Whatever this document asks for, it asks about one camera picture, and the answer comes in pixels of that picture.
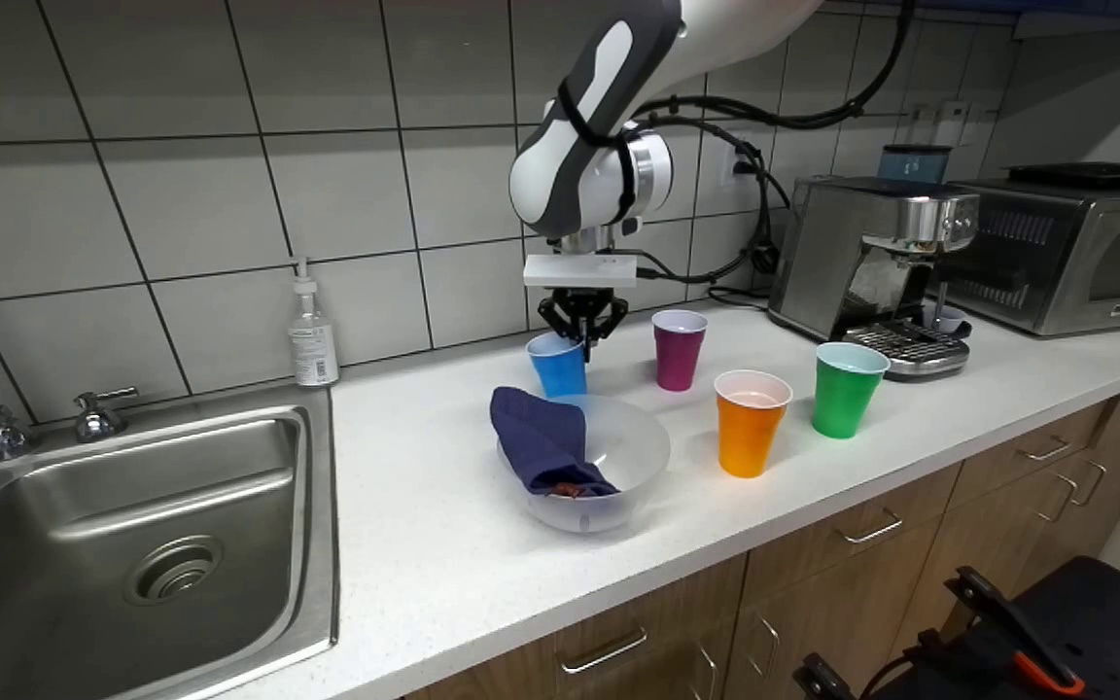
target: green cup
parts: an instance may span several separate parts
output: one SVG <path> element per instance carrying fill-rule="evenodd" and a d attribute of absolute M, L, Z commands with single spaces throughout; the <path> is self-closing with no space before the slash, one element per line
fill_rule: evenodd
<path fill-rule="evenodd" d="M 821 435 L 847 441 L 869 417 L 870 394 L 887 375 L 887 359 L 856 343 L 826 343 L 816 359 L 816 412 L 810 424 Z"/>

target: wooden cabinet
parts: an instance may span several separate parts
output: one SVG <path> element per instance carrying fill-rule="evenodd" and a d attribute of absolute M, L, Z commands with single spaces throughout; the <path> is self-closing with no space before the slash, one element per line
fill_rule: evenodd
<path fill-rule="evenodd" d="M 962 565 L 1020 596 L 1101 552 L 1115 518 L 1120 398 L 418 697 L 792 700 L 804 655 L 858 691 L 918 629 L 945 626 Z"/>
<path fill-rule="evenodd" d="M 418 700 L 717 700 L 748 561 L 726 561 L 471 671 Z"/>
<path fill-rule="evenodd" d="M 1120 398 L 1085 455 L 1078 496 L 1062 518 L 1062 552 L 1101 552 L 1120 520 Z"/>
<path fill-rule="evenodd" d="M 967 458 L 900 644 L 950 617 L 945 581 L 962 565 L 1020 596 L 1058 565 L 1098 555 L 1115 518 L 1120 398 Z"/>
<path fill-rule="evenodd" d="M 952 469 L 940 469 L 752 552 L 726 697 L 800 697 L 804 655 L 826 655 L 852 690 L 895 658 L 950 490 Z"/>

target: sink basin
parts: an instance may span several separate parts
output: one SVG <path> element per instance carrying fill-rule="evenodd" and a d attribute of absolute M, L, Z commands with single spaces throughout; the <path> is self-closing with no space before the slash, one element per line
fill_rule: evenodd
<path fill-rule="evenodd" d="M 333 636 L 328 394 L 0 464 L 0 697 L 214 697 Z"/>

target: soap dispenser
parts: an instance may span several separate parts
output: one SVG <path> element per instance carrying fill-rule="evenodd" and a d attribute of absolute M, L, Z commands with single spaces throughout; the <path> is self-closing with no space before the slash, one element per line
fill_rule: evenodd
<path fill-rule="evenodd" d="M 298 315 L 293 320 L 293 330 L 288 330 L 296 385 L 333 385 L 340 382 L 333 330 L 320 308 L 320 284 L 302 258 L 296 259 L 296 303 L 298 303 Z"/>

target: pink cup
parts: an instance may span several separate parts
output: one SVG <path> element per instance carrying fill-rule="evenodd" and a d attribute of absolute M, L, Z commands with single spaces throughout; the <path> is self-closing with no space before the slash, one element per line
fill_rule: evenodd
<path fill-rule="evenodd" d="M 686 394 L 691 385 L 691 371 L 699 365 L 707 315 L 664 308 L 655 315 L 655 382 L 670 394 Z"/>

